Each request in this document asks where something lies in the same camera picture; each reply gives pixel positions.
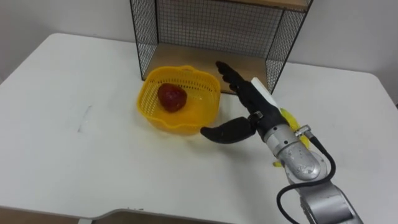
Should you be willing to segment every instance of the robotic arm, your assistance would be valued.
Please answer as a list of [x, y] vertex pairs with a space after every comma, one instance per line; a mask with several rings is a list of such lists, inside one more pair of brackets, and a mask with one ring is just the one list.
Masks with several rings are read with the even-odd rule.
[[[223, 62], [216, 62], [216, 66], [223, 80], [236, 92], [250, 115], [248, 118], [232, 119], [216, 128], [204, 127], [200, 131], [201, 134], [213, 142], [231, 144], [258, 132], [285, 168], [290, 185], [278, 193], [277, 206], [291, 223], [297, 222], [286, 213], [280, 200], [284, 193], [293, 189], [300, 195], [301, 207], [310, 223], [363, 223], [345, 194], [331, 183], [336, 164], [311, 133], [310, 127], [303, 126], [293, 131], [279, 109], [268, 102], [251, 82], [244, 80], [238, 72]], [[308, 137], [330, 161], [329, 173], [326, 162], [316, 152], [307, 150], [299, 140], [301, 135]]]

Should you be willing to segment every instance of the yellow plastic basket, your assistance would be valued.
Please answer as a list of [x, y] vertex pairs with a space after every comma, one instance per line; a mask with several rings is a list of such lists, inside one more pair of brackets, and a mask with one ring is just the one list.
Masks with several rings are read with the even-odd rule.
[[[185, 106], [169, 113], [160, 105], [157, 89], [163, 83], [178, 85], [187, 92]], [[212, 123], [218, 113], [220, 83], [209, 73], [191, 66], [159, 67], [148, 75], [137, 100], [137, 108], [156, 128], [175, 134], [196, 134]]]

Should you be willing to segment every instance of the white table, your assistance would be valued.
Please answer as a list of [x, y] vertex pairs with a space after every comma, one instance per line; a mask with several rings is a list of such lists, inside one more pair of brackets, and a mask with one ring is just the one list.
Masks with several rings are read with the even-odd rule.
[[[96, 218], [132, 210], [225, 223], [286, 223], [284, 170], [253, 136], [218, 145], [154, 129], [135, 109], [132, 43], [54, 34], [0, 86], [0, 206]], [[394, 223], [398, 111], [368, 73], [288, 63], [274, 98], [337, 163], [365, 223]], [[221, 96], [218, 123], [247, 115]], [[283, 202], [306, 223], [295, 192]]]

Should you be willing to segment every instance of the wire mesh shelf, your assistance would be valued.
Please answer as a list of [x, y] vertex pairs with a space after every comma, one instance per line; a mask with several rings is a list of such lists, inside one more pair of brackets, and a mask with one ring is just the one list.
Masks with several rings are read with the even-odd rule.
[[312, 0], [130, 0], [141, 77], [159, 66], [213, 74], [225, 61], [273, 91]]

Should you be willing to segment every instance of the wooden shelf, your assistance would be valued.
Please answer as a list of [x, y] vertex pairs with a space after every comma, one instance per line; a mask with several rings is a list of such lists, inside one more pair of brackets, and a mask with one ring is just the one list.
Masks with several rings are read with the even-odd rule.
[[263, 6], [283, 7], [289, 9], [307, 10], [306, 0], [228, 0], [234, 2], [243, 2], [248, 4], [260, 4]]
[[257, 77], [264, 86], [268, 86], [264, 58], [248, 57], [193, 47], [182, 47], [172, 44], [159, 44], [157, 46], [144, 78], [148, 76], [150, 71], [160, 66], [191, 65], [198, 70], [214, 75], [221, 83], [222, 92], [233, 93], [229, 89], [229, 84], [224, 82], [222, 76], [218, 73], [215, 65], [215, 62], [218, 60], [227, 63], [239, 72], [245, 80], [251, 81], [252, 78]]

